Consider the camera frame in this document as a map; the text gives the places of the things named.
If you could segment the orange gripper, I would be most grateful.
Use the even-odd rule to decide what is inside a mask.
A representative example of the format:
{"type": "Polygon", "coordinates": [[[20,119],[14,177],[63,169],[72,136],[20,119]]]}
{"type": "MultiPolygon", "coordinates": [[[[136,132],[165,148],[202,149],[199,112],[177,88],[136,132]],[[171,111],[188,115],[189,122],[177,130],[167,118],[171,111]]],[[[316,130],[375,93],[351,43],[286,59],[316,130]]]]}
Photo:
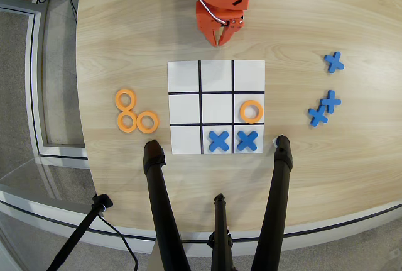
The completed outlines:
{"type": "Polygon", "coordinates": [[[200,1],[196,3],[196,16],[198,27],[213,47],[218,46],[215,32],[221,31],[219,45],[225,45],[244,24],[242,10],[222,9],[200,1]]]}

